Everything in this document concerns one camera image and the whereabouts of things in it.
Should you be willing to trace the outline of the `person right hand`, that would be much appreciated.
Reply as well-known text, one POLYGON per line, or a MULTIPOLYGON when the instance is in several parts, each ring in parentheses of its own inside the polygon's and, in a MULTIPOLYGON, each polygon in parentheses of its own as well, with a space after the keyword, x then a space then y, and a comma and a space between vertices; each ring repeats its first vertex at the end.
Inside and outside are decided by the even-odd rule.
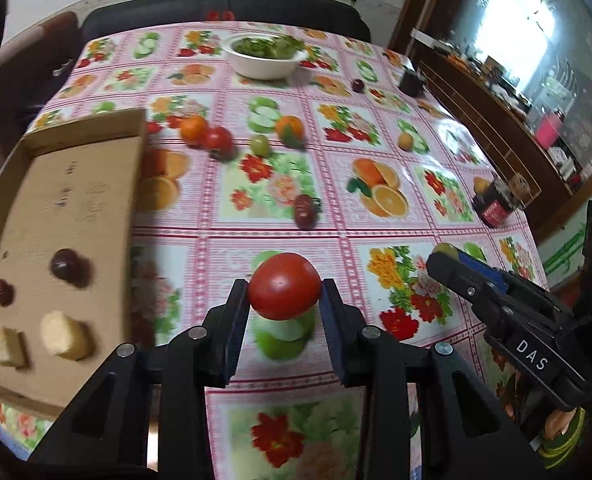
POLYGON ((584 426, 585 418, 586 411, 583 408, 574 408, 568 412, 554 410, 546 419, 543 437, 546 441, 575 442, 584 426))

